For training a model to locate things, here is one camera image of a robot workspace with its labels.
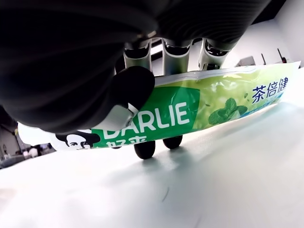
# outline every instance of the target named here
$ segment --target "robotic hand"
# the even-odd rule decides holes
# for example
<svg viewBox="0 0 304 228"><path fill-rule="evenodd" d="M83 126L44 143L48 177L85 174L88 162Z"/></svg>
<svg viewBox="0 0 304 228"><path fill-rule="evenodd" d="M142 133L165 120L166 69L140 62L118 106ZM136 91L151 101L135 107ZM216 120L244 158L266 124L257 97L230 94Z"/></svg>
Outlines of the robotic hand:
<svg viewBox="0 0 304 228"><path fill-rule="evenodd" d="M165 75L187 71L195 38L204 38L200 69L220 68L269 1L4 1L0 104L48 132L120 130L153 90L151 38L163 39Z"/></svg>

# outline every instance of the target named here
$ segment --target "green packaging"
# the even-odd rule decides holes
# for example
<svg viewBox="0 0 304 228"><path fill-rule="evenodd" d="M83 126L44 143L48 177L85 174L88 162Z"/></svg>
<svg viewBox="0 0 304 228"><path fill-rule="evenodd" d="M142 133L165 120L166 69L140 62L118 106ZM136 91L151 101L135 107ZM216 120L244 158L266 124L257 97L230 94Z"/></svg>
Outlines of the green packaging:
<svg viewBox="0 0 304 228"><path fill-rule="evenodd" d="M204 130L277 103L299 63L187 72L156 78L156 86L131 125L92 129L96 147L118 147Z"/></svg>

